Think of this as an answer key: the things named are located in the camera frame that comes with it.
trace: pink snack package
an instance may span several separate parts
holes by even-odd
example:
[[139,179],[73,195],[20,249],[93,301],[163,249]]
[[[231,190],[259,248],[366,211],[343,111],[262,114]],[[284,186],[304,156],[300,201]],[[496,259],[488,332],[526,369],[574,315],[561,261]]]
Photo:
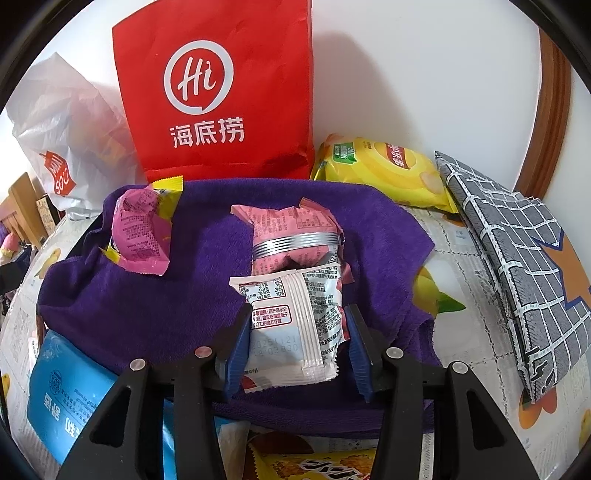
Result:
[[172,216],[183,178],[158,180],[127,190],[115,205],[107,258],[127,271],[164,275],[170,263]]
[[230,212],[254,227],[253,275],[337,261],[343,283],[353,282],[351,268],[343,260],[343,230],[323,206],[302,198],[299,207],[273,210],[232,205]]

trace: pink snack wrapper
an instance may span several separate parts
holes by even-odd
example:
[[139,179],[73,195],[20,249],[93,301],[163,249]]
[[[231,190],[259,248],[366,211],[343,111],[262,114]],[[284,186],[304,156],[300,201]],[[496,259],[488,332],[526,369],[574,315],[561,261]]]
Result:
[[171,218],[182,191],[182,177],[127,190],[115,205],[105,255],[127,271],[164,275],[170,263]]
[[[231,214],[254,227],[253,246],[268,240],[299,235],[301,233],[328,232],[342,236],[343,230],[329,209],[312,200],[302,198],[299,207],[287,207],[283,210],[232,205]],[[311,268],[331,261],[330,254],[336,250],[341,264],[343,283],[352,283],[353,275],[348,263],[343,260],[343,245],[321,245],[281,252],[252,262],[253,275],[265,275],[285,268]]]

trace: grid pattern fabric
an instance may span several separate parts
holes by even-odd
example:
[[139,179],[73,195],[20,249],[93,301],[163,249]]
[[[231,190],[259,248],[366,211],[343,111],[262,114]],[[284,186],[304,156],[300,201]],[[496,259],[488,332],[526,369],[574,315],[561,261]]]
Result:
[[486,253],[519,374],[530,398],[539,400],[589,346],[589,308],[583,302],[566,308],[561,271],[540,247],[561,247],[564,232],[542,201],[510,192],[447,155],[436,152],[436,161]]

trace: white plastic bag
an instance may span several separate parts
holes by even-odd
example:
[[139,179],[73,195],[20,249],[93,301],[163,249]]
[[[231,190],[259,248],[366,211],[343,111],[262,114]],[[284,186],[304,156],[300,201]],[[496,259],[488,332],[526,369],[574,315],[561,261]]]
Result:
[[146,183],[127,121],[57,53],[29,68],[7,103],[12,134],[68,215],[98,215],[127,184]]

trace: wooden furniture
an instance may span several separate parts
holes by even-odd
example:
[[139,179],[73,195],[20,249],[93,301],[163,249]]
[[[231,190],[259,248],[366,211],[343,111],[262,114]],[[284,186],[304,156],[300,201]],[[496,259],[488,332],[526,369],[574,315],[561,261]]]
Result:
[[38,249],[47,238],[47,231],[37,210],[38,197],[27,173],[8,189],[8,197],[0,203],[0,222],[22,241]]

